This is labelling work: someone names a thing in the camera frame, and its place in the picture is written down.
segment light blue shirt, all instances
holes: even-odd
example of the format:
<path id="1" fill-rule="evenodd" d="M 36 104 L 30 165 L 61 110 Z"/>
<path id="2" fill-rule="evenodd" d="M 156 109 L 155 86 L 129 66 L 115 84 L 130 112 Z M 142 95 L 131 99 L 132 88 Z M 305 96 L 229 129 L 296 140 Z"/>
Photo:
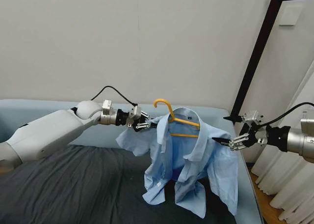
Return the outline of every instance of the light blue shirt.
<path id="1" fill-rule="evenodd" d="M 204 218 L 206 194 L 197 180 L 208 176 L 211 191 L 229 211 L 237 209 L 237 155 L 212 137 L 231 138 L 230 134 L 204 123 L 187 108 L 174 110 L 176 118 L 199 123 L 200 130 L 179 122 L 168 122 L 170 114 L 152 120 L 157 129 L 125 130 L 116 139 L 119 146 L 141 156 L 150 150 L 152 164 L 144 174 L 145 201 L 156 205 L 165 201 L 164 186 L 176 181 L 175 203 Z M 172 137 L 170 133 L 193 134 L 198 138 Z"/>

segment white curtain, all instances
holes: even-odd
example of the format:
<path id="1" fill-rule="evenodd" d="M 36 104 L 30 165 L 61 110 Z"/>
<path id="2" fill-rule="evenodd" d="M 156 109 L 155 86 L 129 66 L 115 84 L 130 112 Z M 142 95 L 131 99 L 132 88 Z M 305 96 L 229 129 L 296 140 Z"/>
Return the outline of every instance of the white curtain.
<path id="1" fill-rule="evenodd" d="M 301 102 L 314 102 L 314 62 L 289 108 Z M 300 119 L 307 109 L 313 110 L 311 106 L 302 106 L 286 116 L 279 127 L 301 128 Z M 288 224 L 314 224 L 314 164 L 298 154 L 281 152 L 267 145 L 252 173 L 258 176 L 256 183 L 260 190 L 267 195 L 276 195 L 270 205 L 284 210 L 280 220 L 286 220 Z"/>

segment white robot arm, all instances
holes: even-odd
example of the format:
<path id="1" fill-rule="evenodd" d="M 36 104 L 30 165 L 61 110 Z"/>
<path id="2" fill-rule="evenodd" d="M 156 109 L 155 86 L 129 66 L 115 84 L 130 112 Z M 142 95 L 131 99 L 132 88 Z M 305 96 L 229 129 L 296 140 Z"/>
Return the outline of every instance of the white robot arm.
<path id="1" fill-rule="evenodd" d="M 225 138 L 213 138 L 222 145 L 228 146 L 231 150 L 240 150 L 248 148 L 255 143 L 269 144 L 278 147 L 283 152 L 298 153 L 306 161 L 314 163 L 314 111 L 303 111 L 301 119 L 301 129 L 291 128 L 289 126 L 271 127 L 274 123 L 297 107 L 308 104 L 314 106 L 313 103 L 301 103 L 291 108 L 280 117 L 262 124 L 262 115 L 257 110 L 245 113 L 243 116 L 228 116 L 225 119 L 232 122 L 242 122 L 244 126 L 239 137 L 233 140 Z"/>
<path id="2" fill-rule="evenodd" d="M 84 130 L 96 125 L 127 125 L 136 131 L 149 128 L 149 115 L 134 106 L 130 112 L 115 110 L 110 100 L 103 107 L 94 101 L 82 101 L 70 110 L 59 110 L 21 126 L 13 136 L 0 143 L 0 161 L 17 167 L 39 160 L 63 148 Z"/>

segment black cable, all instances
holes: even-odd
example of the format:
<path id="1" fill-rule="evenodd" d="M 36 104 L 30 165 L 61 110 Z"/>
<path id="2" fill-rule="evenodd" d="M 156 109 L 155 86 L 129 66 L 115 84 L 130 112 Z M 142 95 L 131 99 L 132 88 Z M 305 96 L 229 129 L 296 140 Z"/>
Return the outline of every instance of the black cable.
<path id="1" fill-rule="evenodd" d="M 131 105 L 133 106 L 137 106 L 137 104 L 135 103 L 132 103 L 130 100 L 128 100 L 123 94 L 121 94 L 116 88 L 114 88 L 113 86 L 110 86 L 110 85 L 106 85 L 97 95 L 95 95 L 91 100 L 94 100 L 97 98 L 97 96 L 99 96 L 103 90 L 105 90 L 107 87 L 111 88 L 111 89 L 114 89 L 123 99 L 125 99 L 126 101 L 128 101 Z"/>
<path id="2" fill-rule="evenodd" d="M 300 103 L 300 104 L 298 104 L 298 105 L 292 107 L 291 109 L 289 109 L 287 112 L 285 112 L 285 113 L 283 113 L 282 115 L 280 115 L 278 118 L 275 118 L 274 120 L 271 120 L 271 121 L 269 121 L 269 122 L 267 122 L 267 123 L 264 123 L 264 124 L 259 125 L 259 128 L 264 127 L 264 126 L 267 126 L 267 125 L 270 125 L 270 124 L 272 124 L 272 123 L 274 123 L 274 122 L 279 121 L 280 119 L 282 119 L 283 117 L 287 116 L 289 113 L 291 113 L 291 112 L 294 111 L 296 108 L 298 108 L 298 107 L 300 107 L 300 106 L 302 106 L 302 105 L 312 105 L 312 106 L 314 107 L 314 104 L 313 104 L 313 103 L 310 103 L 310 102 L 303 102 L 303 103 Z"/>

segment shirt sleeve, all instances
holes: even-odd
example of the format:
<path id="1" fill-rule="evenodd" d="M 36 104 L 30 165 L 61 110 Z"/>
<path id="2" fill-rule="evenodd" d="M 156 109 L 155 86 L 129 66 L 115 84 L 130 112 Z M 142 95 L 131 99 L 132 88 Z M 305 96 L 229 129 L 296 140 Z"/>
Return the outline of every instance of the shirt sleeve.
<path id="1" fill-rule="evenodd" d="M 133 152 L 135 156 L 142 156 L 148 152 L 154 138 L 156 140 L 156 129 L 135 132 L 133 128 L 128 128 L 116 141 L 122 149 Z"/>
<path id="2" fill-rule="evenodd" d="M 230 139 L 228 133 L 219 137 Z M 235 215 L 237 210 L 237 172 L 238 159 L 237 154 L 230 148 L 223 146 L 214 140 L 211 141 L 214 146 L 214 154 L 208 166 L 208 176 L 210 188 L 213 193 L 218 195 L 229 211 Z"/>

